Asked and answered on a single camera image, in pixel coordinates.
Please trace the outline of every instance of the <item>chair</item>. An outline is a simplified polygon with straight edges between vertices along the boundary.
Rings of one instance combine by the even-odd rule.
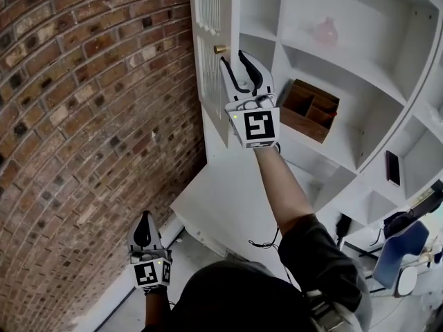
[[[389,237],[381,249],[372,277],[391,289],[399,276],[403,257],[408,254],[420,256],[428,236],[426,226],[421,221],[415,221]]]

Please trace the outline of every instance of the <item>sleeve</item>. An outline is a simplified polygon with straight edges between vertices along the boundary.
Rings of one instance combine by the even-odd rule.
[[[300,218],[283,236],[278,254],[302,291],[318,289],[353,312],[368,330],[372,307],[364,277],[314,214]]]
[[[153,324],[148,324],[141,332],[157,332],[159,330],[158,326]]]

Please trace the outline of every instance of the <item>wooden organizer box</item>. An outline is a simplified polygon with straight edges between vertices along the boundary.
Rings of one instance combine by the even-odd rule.
[[[323,143],[331,129],[340,100],[301,80],[293,82],[280,108],[280,121]]]

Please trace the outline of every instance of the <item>black cable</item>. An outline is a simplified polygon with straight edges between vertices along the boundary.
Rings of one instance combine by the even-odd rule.
[[[277,225],[277,231],[275,232],[275,236],[274,236],[274,239],[272,240],[272,242],[265,242],[265,243],[262,243],[261,245],[258,244],[258,243],[255,243],[255,242],[252,241],[252,240],[249,240],[248,242],[249,242],[252,246],[254,246],[254,247],[258,247],[258,248],[263,248],[264,250],[267,250],[267,249],[269,249],[269,248],[271,248],[271,247],[274,247],[275,250],[276,250],[277,253],[278,253],[278,246],[275,244],[275,240],[277,239],[277,235],[278,235],[278,232],[279,232],[279,231],[280,231],[280,229],[279,229],[279,227],[278,227],[278,225]],[[283,265],[283,269],[284,269],[284,271],[286,272],[286,276],[288,277],[289,283],[291,283],[291,285],[293,286],[293,284],[292,284],[292,280],[291,280],[291,277],[289,276],[288,270],[286,269],[286,267],[285,267],[284,265]]]
[[[378,321],[376,324],[372,325],[369,330],[372,330],[375,326],[378,326],[380,323],[382,323],[384,320],[386,320],[388,317],[390,317],[401,305],[401,303],[403,302],[404,297],[401,299],[401,301],[398,303],[398,305],[394,308],[394,310],[391,311],[391,313],[387,316],[385,316],[383,319],[381,319],[380,321]]]
[[[265,250],[267,250],[268,248],[271,248],[273,245],[274,245],[274,243],[275,243],[275,240],[277,239],[277,235],[278,235],[278,232],[280,231],[280,229],[278,228],[278,225],[277,225],[277,232],[275,233],[275,236],[274,236],[274,240],[272,240],[272,242],[265,242],[265,243],[263,243],[263,244],[258,244],[258,243],[255,243],[254,241],[252,241],[252,240],[249,240],[248,242],[252,245],[252,246],[254,246],[254,247],[258,247],[258,248],[264,248]]]
[[[377,244],[377,242],[379,242],[380,240],[380,235],[381,235],[381,229],[379,229],[379,236],[377,237],[377,240],[374,243],[371,243],[369,246],[374,246]]]

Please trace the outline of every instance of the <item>door panel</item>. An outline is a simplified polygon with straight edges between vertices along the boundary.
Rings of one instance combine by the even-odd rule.
[[[224,107],[228,96],[222,86],[219,60],[224,56],[230,61],[231,54],[238,54],[239,10],[234,16],[233,1],[239,2],[191,0],[199,99],[226,146],[230,125]],[[213,50],[216,45],[225,45],[230,50],[216,55]]]

